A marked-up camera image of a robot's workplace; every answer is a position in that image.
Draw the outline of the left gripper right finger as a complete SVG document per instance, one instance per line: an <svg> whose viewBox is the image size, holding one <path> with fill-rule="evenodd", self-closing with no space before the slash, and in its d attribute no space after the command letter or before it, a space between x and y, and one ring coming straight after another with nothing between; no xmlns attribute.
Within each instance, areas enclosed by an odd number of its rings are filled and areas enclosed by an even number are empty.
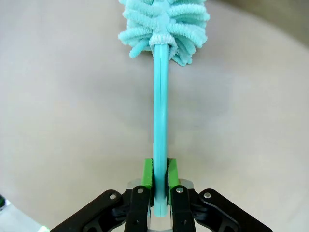
<svg viewBox="0 0 309 232"><path fill-rule="evenodd" d="M168 159L167 184L174 232L195 232L196 223L211 232L272 231L214 189L196 192L191 181L178 178L173 158Z"/></svg>

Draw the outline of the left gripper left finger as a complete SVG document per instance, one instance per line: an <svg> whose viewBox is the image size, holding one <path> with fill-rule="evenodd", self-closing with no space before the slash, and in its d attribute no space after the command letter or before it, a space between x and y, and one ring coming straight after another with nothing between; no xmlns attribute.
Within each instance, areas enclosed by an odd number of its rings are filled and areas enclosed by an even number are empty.
<svg viewBox="0 0 309 232"><path fill-rule="evenodd" d="M144 160L142 179L124 193L107 190L51 229L53 232L111 232L125 224L126 232L146 232L153 206L153 159Z"/></svg>

